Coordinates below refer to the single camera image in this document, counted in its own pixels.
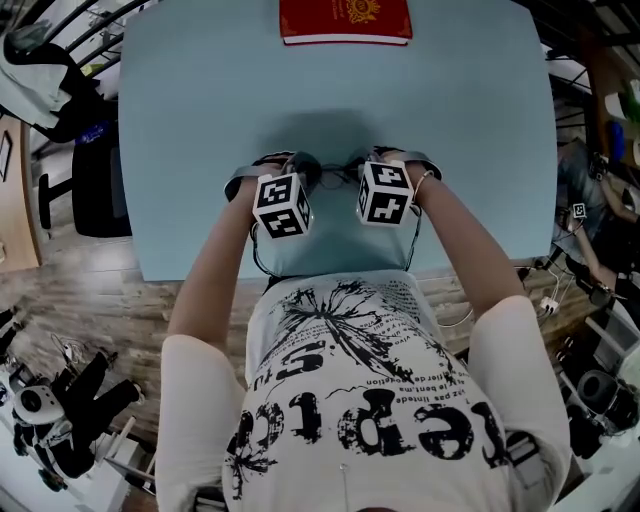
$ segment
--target hand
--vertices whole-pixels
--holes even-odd
[[[400,151],[388,151],[382,155],[382,158],[385,162],[391,163],[393,160],[397,160],[398,155],[400,155]],[[426,168],[420,162],[406,162],[405,169],[407,170],[407,174],[409,175],[409,180],[411,184],[415,188],[420,181],[420,178],[426,172]],[[420,185],[420,189],[427,188],[428,181],[438,181],[433,178],[428,178],[423,181],[422,185]]]
[[[266,163],[262,164],[259,167],[264,169],[263,174],[276,174],[274,171],[280,171],[282,169],[281,165],[274,163]],[[258,189],[258,178],[253,176],[247,176],[242,179],[240,183],[240,189],[236,197],[233,198],[232,203],[240,203],[243,206],[248,206],[249,210],[253,210],[253,200],[256,196],[256,190]]]

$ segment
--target black chair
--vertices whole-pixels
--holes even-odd
[[[40,224],[51,229],[50,203],[71,191],[76,231],[85,236],[109,238],[131,235],[122,182],[117,122],[107,133],[88,143],[76,144],[70,179],[53,187],[49,176],[39,181]]]
[[[85,77],[69,53],[59,46],[46,43],[26,54],[16,51],[5,39],[3,50],[7,61],[14,65],[63,64],[68,69],[60,88],[71,99],[54,113],[58,123],[51,129],[33,126],[52,142],[76,141],[72,178],[50,187],[49,176],[40,177],[42,228],[51,229],[51,201],[71,191],[78,233],[101,238],[131,235],[120,166],[117,102],[102,98],[95,89],[99,82]],[[86,141],[92,138],[87,133],[92,132],[97,135]]]

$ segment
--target white cube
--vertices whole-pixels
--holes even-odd
[[[253,216],[271,238],[306,235],[313,224],[307,196],[296,173],[258,178]]]
[[[369,226],[400,226],[412,199],[413,186],[404,162],[365,162],[356,209],[360,222]]]

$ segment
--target sleeve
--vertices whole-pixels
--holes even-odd
[[[547,510],[569,471],[569,420],[529,299],[510,297],[480,317],[469,374],[504,425],[515,509]]]
[[[191,510],[197,490],[221,485],[245,391],[218,349],[190,336],[162,347],[156,489],[161,512]]]

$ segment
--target gold emblem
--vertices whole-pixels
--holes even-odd
[[[380,4],[376,0],[347,0],[347,11],[351,23],[369,23],[376,20]]]

